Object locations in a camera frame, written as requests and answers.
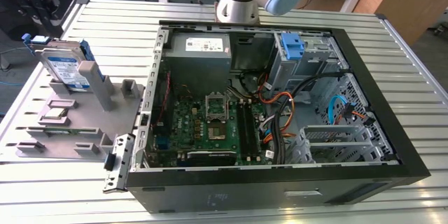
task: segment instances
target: sticker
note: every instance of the sticker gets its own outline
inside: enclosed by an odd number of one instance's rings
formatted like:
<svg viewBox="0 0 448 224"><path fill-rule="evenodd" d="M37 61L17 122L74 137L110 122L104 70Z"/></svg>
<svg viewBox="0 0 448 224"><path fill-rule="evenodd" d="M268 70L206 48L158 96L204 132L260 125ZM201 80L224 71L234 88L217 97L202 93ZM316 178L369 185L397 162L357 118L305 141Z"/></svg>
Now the sticker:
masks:
<svg viewBox="0 0 448 224"><path fill-rule="evenodd" d="M78 91L86 89L89 83L84 76L77 72L77 61L73 58L48 57L48 62L69 88Z"/></svg>
<svg viewBox="0 0 448 224"><path fill-rule="evenodd" d="M270 90L272 89L272 85L270 84L268 84L266 82L262 84L262 86L268 89L268 90Z"/></svg>
<svg viewBox="0 0 448 224"><path fill-rule="evenodd" d="M272 151L265 151L266 153L265 153L265 157L266 158L273 158L273 152Z"/></svg>
<svg viewBox="0 0 448 224"><path fill-rule="evenodd" d="M285 191L285 196L309 196L309 195L322 195L317 190L314 191Z"/></svg>
<svg viewBox="0 0 448 224"><path fill-rule="evenodd" d="M222 39L216 38L188 38L185 51L222 52Z"/></svg>

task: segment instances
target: metal table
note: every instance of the metal table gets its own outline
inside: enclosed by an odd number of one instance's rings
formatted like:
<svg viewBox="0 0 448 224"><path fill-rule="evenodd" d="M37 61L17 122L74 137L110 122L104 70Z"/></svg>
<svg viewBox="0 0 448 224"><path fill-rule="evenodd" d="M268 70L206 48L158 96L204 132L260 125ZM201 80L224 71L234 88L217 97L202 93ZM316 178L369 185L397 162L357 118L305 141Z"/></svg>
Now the metal table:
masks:
<svg viewBox="0 0 448 224"><path fill-rule="evenodd" d="M77 4L62 39L85 38L112 82L145 84L160 19L213 21L213 7L90 0ZM41 64L0 125L0 216L4 223L97 223L165 220L190 223L446 223L448 95L388 21L368 14L293 11L281 17L260 10L262 24L344 28L430 170L432 176L350 206L150 215L130 193L102 194L102 164L17 158L9 146L52 92Z"/></svg>

